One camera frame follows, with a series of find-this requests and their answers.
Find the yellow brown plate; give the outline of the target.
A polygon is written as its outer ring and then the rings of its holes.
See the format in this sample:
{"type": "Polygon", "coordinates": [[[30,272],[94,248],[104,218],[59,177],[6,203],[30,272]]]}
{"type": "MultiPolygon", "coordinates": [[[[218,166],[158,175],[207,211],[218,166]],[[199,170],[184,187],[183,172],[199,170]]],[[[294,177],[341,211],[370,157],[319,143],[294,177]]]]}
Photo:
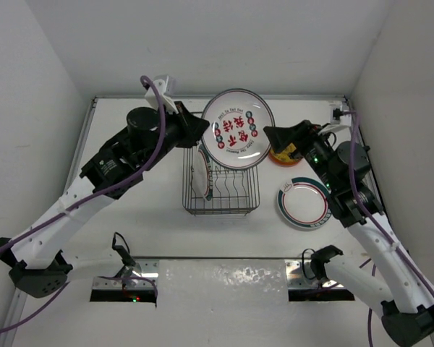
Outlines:
{"type": "Polygon", "coordinates": [[[300,158],[295,156],[296,150],[297,148],[291,143],[280,153],[287,154],[290,158],[300,158]]]}

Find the orange plate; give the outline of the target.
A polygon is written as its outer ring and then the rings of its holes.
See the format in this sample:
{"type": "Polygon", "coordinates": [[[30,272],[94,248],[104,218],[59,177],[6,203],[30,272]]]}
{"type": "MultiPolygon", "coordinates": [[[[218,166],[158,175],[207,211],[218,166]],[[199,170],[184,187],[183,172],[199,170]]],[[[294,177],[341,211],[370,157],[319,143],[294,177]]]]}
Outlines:
{"type": "Polygon", "coordinates": [[[276,165],[283,167],[292,167],[301,162],[301,158],[290,158],[287,154],[272,153],[268,154],[269,159],[276,165]]]}

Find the white patterned plate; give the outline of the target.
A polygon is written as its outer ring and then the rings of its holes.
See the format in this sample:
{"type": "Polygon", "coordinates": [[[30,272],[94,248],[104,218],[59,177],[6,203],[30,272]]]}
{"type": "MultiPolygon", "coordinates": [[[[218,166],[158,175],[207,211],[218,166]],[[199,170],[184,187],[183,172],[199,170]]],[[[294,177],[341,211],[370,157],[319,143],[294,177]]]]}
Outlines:
{"type": "Polygon", "coordinates": [[[275,119],[256,93],[242,88],[225,90],[207,103],[202,119],[210,126],[201,142],[220,166],[246,170],[268,155],[271,145],[263,129],[273,127],[275,119]]]}

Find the white plate dark rim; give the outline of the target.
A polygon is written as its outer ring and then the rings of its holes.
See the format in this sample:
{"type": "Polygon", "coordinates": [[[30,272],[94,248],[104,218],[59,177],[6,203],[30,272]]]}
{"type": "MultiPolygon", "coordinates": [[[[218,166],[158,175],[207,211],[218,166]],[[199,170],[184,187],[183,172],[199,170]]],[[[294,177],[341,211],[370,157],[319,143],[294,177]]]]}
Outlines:
{"type": "Polygon", "coordinates": [[[324,226],[332,216],[328,194],[319,181],[296,177],[281,185],[276,204],[287,223],[299,230],[313,231],[324,226]]]}

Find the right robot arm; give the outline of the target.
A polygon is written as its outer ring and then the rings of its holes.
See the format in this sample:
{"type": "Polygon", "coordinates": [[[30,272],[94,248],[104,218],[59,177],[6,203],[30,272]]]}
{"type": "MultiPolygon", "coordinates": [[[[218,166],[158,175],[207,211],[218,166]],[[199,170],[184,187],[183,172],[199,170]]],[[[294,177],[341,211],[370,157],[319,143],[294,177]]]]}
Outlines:
{"type": "Polygon", "coordinates": [[[361,244],[381,279],[349,262],[333,245],[314,252],[316,280],[346,287],[380,319],[398,346],[414,346],[434,333],[434,285],[421,273],[388,222],[379,199],[364,184],[371,169],[368,147],[355,139],[332,148],[323,128],[301,121],[292,127],[265,127],[275,152],[293,144],[325,184],[333,217],[361,244]]]}

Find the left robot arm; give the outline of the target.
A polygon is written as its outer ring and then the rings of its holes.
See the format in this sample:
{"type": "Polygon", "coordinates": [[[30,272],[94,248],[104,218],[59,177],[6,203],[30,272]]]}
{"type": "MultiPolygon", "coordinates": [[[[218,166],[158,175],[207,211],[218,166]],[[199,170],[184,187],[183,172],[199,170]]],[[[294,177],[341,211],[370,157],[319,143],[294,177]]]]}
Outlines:
{"type": "Polygon", "coordinates": [[[113,278],[134,267],[129,251],[117,244],[94,255],[70,254],[68,241],[96,214],[119,200],[143,180],[172,149],[195,146],[210,126],[191,114],[183,103],[176,110],[132,109],[127,125],[107,140],[82,167],[62,196],[29,229],[0,238],[0,260],[19,290],[34,298],[46,297],[71,280],[113,278]]]}

